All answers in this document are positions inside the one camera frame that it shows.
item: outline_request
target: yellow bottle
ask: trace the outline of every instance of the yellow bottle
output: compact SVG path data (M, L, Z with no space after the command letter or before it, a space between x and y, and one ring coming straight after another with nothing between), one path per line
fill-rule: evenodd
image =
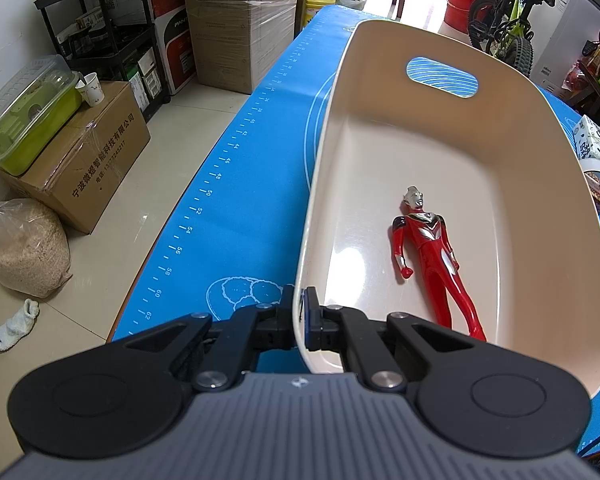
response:
M304 25L302 26L306 27L306 24L314 18L314 16L321 8L327 5L333 5L335 2L336 0L306 0L306 10L304 11Z

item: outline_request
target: white refrigerator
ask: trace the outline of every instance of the white refrigerator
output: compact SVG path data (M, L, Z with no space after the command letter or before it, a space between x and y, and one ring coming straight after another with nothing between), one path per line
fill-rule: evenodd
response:
M564 77L582 55L584 44L598 40L600 0L555 0L555 7L534 6L529 21L534 32L530 79L559 96Z

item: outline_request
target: red bucket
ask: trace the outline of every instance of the red bucket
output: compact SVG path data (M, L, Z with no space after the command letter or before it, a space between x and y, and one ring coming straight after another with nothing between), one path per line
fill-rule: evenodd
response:
M467 34L466 25L469 7L474 0L446 0L445 23L455 30Z

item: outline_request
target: blue silicone mat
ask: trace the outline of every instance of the blue silicone mat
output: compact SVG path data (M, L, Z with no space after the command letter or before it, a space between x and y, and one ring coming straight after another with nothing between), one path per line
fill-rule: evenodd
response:
M377 16L325 7L280 57L174 209L114 339L189 312L227 319L240 306L280 300L282 286L296 278L333 77L356 24L369 18ZM462 73L424 58L416 61L409 65L414 79L460 95L475 92L475 80ZM580 117L545 95L573 144L571 131ZM297 353L268 354L261 358L261 369L303 370ZM582 444L599 434L600 392Z

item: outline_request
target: green plastic container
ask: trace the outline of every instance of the green plastic container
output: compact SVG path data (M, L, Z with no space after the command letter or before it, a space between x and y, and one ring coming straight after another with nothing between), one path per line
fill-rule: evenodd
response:
M82 103L78 75L62 56L34 59L0 90L0 167L13 176L29 169Z

